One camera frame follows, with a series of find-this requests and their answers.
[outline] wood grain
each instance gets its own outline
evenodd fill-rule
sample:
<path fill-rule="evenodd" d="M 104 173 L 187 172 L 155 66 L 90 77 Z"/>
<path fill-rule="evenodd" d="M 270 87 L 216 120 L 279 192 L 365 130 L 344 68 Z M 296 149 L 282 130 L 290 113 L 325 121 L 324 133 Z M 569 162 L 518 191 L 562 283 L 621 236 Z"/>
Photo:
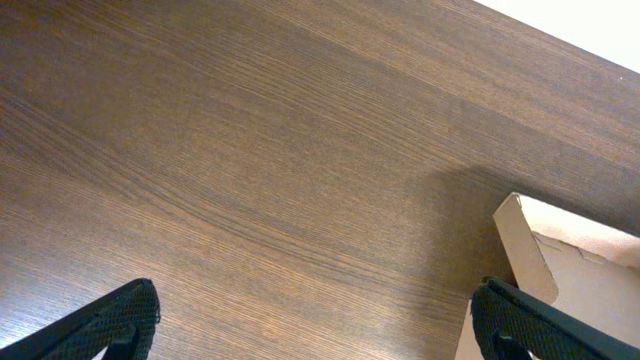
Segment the wood grain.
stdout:
<path fill-rule="evenodd" d="M 1 9 L 0 346 L 148 277 L 152 358 L 447 359 L 510 191 L 640 233 L 640 75 L 473 2 Z"/>

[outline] brown wooden surface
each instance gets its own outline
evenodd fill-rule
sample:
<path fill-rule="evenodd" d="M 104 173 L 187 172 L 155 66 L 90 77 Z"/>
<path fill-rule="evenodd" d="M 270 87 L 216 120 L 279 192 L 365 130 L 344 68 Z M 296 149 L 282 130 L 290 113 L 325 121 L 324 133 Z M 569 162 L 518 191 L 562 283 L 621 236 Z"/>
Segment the brown wooden surface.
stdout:
<path fill-rule="evenodd" d="M 475 3 L 38 3 L 1 5 L 0 346 L 149 277 L 152 358 L 447 359 L 510 191 L 640 232 L 640 75 Z"/>

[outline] cardboard box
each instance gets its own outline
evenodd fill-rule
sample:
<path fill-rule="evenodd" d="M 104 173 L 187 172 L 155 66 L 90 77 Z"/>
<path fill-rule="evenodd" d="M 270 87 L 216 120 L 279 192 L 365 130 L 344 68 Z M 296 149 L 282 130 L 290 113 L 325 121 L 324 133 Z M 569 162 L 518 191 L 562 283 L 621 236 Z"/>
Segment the cardboard box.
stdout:
<path fill-rule="evenodd" d="M 493 218 L 521 290 L 640 347 L 640 238 L 517 193 Z M 460 360 L 482 359 L 470 305 Z"/>

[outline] wooden table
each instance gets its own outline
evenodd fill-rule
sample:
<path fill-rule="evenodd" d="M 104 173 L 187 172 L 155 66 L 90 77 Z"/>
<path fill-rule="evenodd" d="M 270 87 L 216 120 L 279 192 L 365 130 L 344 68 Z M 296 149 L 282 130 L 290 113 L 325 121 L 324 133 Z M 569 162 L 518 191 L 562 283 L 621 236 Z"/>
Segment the wooden table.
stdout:
<path fill-rule="evenodd" d="M 447 359 L 510 191 L 640 233 L 640 75 L 476 3 L 1 9 L 0 346 L 148 277 L 151 358 Z"/>

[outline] textured black plastic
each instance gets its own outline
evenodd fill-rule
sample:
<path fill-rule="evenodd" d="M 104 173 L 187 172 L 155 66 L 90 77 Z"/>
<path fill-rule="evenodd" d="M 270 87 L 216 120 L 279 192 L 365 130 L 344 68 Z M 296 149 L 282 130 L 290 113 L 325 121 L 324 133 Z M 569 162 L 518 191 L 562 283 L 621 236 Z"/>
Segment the textured black plastic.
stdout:
<path fill-rule="evenodd" d="M 474 293 L 471 312 L 476 340 L 485 359 L 501 360 L 494 348 L 496 334 L 545 360 L 640 359 L 637 348 L 497 279 L 488 279 Z"/>
<path fill-rule="evenodd" d="M 137 279 L 0 350 L 0 359 L 146 359 L 160 303 L 151 280 Z"/>

